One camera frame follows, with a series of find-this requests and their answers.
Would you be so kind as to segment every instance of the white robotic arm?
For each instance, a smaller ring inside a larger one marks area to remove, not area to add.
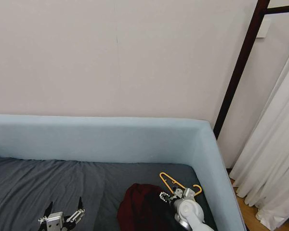
[[[195,192],[186,188],[176,189],[173,197],[162,192],[160,198],[165,202],[173,202],[176,209],[175,219],[188,231],[214,231],[204,224],[204,214],[201,206],[194,199]]]

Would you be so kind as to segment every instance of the bed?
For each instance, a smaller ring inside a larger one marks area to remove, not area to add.
[[[161,171],[187,187],[201,184],[197,201],[214,230],[245,230],[206,121],[0,115],[0,230],[34,231],[50,201],[71,214],[79,196],[86,215],[76,230],[119,230],[127,188],[167,190]]]

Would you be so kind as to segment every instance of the light blue headboard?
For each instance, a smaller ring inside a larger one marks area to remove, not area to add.
[[[207,121],[0,115],[0,157],[188,164],[200,180],[218,230],[245,230]]]

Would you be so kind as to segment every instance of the gray bed sheet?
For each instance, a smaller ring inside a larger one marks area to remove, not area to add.
[[[199,184],[187,165],[0,158],[0,231],[37,231],[51,201],[52,212],[72,215],[80,196],[86,215],[75,231],[118,231],[117,211],[132,184],[153,184],[170,193],[159,178],[162,171],[186,187]],[[196,201],[205,222],[217,230],[204,194]]]

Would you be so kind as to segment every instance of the dark wooden frame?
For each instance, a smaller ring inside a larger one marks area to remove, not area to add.
[[[247,30],[239,57],[236,61],[236,66],[233,70],[233,73],[232,73],[232,76],[231,76],[231,79],[227,88],[227,92],[223,99],[223,103],[222,103],[221,109],[219,111],[214,129],[213,129],[214,135],[216,138],[218,138],[222,130],[223,123],[226,119],[230,104],[235,95],[237,86],[243,74],[245,65],[249,58],[252,46],[254,45],[254,42],[256,40],[258,31],[259,31],[259,28],[261,26],[264,16],[266,14],[289,12],[289,6],[268,8],[269,3],[270,3],[270,0],[258,0],[257,2],[257,5],[255,8],[254,14],[251,18],[250,25]]]

